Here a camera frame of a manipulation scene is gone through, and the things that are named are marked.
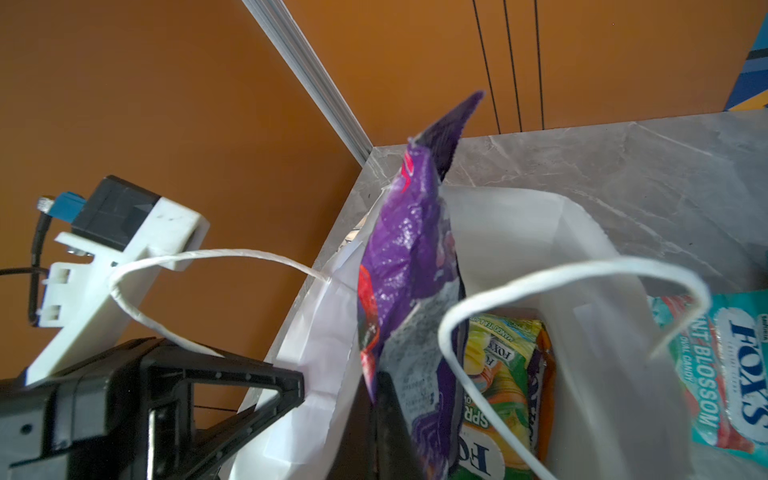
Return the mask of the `green Fox's candy bag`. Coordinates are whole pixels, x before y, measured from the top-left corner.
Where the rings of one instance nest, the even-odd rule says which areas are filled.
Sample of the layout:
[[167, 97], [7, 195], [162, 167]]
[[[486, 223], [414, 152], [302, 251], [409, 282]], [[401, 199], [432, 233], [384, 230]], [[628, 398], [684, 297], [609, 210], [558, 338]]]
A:
[[[530, 360], [543, 324], [481, 314], [469, 321], [463, 366], [493, 411], [530, 448]], [[465, 397], [454, 479], [533, 479], [534, 472], [502, 438], [470, 396]]]

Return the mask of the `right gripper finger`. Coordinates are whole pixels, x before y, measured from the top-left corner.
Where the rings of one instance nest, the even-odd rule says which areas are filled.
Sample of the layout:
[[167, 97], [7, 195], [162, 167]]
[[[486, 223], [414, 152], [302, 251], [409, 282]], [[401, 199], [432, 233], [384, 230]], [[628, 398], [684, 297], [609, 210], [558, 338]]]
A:
[[377, 398], [358, 388], [329, 479], [421, 479], [391, 378], [377, 375]]

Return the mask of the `teal Fox's candy bag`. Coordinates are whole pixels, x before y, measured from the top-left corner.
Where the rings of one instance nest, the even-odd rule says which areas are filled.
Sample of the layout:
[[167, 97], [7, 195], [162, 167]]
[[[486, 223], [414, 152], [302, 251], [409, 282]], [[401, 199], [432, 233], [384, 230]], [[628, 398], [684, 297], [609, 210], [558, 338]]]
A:
[[694, 442], [767, 465], [767, 292], [712, 297], [670, 343]]

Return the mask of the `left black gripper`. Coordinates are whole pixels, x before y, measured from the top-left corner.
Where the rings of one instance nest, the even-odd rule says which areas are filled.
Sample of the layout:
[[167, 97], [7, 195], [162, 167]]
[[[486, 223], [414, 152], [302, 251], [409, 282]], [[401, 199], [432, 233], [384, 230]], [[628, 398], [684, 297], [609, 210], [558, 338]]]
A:
[[[251, 395], [208, 427], [195, 389]], [[4, 479], [217, 479], [225, 463], [304, 402], [302, 373], [220, 351], [135, 340], [29, 383], [1, 382]]]

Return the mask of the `orange Fox's candy bag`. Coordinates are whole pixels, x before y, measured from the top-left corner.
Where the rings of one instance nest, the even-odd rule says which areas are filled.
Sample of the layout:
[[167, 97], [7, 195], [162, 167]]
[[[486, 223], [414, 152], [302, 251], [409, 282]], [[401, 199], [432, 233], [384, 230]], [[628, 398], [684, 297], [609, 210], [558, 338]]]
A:
[[552, 343], [545, 329], [542, 329], [537, 336], [527, 373], [530, 447], [537, 459], [544, 462], [554, 423], [556, 378], [556, 361]]

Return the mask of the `purple Fox's candy bag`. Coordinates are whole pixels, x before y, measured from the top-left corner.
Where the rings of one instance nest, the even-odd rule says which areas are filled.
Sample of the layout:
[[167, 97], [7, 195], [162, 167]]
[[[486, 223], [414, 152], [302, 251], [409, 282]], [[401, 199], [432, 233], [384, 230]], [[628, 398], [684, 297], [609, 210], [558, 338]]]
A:
[[464, 389], [442, 355], [438, 329], [466, 292], [440, 188], [483, 96], [471, 94], [408, 141], [358, 270], [358, 338], [368, 395], [376, 400], [378, 374], [390, 376], [421, 479], [446, 479], [458, 466]]

